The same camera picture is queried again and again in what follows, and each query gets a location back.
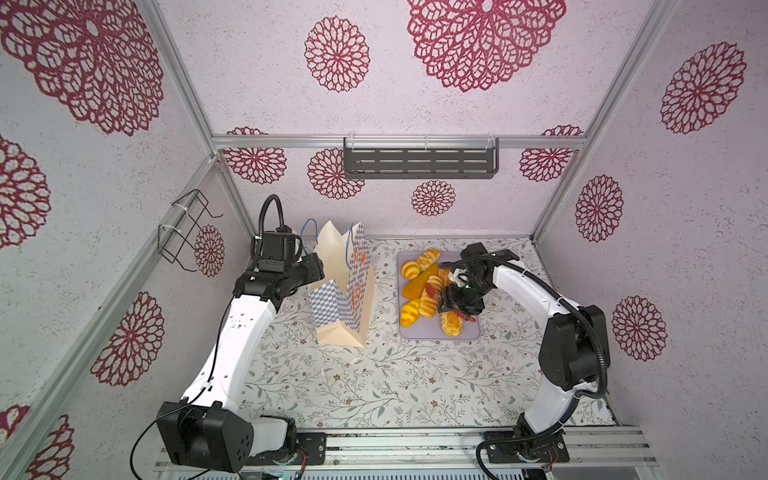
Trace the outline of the blue checkered paper bag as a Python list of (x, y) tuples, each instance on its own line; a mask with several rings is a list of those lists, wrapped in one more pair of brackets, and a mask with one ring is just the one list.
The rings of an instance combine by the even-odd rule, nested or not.
[(323, 345), (364, 348), (373, 310), (375, 273), (364, 225), (346, 231), (333, 222), (320, 229), (314, 253), (324, 276), (309, 285), (317, 341)]

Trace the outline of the striped swirl bread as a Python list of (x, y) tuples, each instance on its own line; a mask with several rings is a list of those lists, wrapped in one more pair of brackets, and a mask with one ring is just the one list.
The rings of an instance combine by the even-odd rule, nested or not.
[(437, 277), (432, 276), (428, 279), (420, 301), (420, 315), (424, 318), (432, 318), (437, 315), (438, 307), (442, 301), (442, 293), (444, 287), (439, 289), (436, 285)]

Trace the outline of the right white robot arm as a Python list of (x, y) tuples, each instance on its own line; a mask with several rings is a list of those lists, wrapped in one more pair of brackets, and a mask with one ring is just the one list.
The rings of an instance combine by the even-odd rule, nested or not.
[(490, 252), (474, 243), (458, 260), (439, 267), (452, 280), (443, 293), (444, 310), (476, 317), (485, 309), (485, 296), (499, 290), (523, 306), (543, 330), (538, 352), (542, 380), (518, 422), (518, 443), (556, 435), (581, 400), (605, 397), (610, 351), (606, 316), (599, 307), (566, 298), (507, 249)]

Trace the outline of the oval topped bread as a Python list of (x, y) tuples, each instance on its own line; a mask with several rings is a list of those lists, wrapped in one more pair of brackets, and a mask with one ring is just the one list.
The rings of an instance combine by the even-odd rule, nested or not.
[(450, 337), (458, 337), (463, 332), (464, 320), (453, 311), (442, 313), (440, 316), (441, 330)]

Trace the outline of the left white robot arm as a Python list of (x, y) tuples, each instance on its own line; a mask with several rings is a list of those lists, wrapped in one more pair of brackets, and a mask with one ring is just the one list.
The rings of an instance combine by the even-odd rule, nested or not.
[(154, 424), (175, 465), (237, 473), (260, 455), (288, 462), (297, 454), (294, 420), (241, 417), (239, 389), (283, 301), (321, 280), (323, 264), (315, 254), (303, 255), (300, 236), (286, 226), (261, 234), (255, 247), (254, 265), (236, 280), (198, 376), (180, 400), (164, 402), (158, 411)]

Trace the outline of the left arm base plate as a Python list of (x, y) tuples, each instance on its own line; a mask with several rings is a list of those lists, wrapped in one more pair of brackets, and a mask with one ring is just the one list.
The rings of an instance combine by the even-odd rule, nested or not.
[(325, 432), (299, 432), (292, 447), (258, 454), (262, 465), (320, 466), (325, 463), (328, 435)]

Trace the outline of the red kitchen tongs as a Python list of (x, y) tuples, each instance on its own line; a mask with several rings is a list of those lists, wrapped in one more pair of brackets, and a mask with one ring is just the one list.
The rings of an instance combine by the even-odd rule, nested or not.
[(472, 306), (471, 300), (476, 300), (476, 296), (468, 288), (449, 286), (444, 292), (438, 292), (429, 287), (420, 298), (419, 314), (432, 318), (443, 313), (452, 313), (463, 321), (476, 323), (476, 316), (471, 315), (469, 310)]

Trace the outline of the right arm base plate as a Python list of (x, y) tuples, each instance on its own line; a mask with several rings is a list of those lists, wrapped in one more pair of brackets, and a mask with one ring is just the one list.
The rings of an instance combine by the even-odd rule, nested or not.
[(492, 464), (502, 463), (566, 463), (570, 461), (563, 432), (558, 431), (546, 437), (517, 443), (504, 443), (521, 436), (519, 432), (488, 431), (483, 435), (485, 441), (491, 444), (487, 454)]

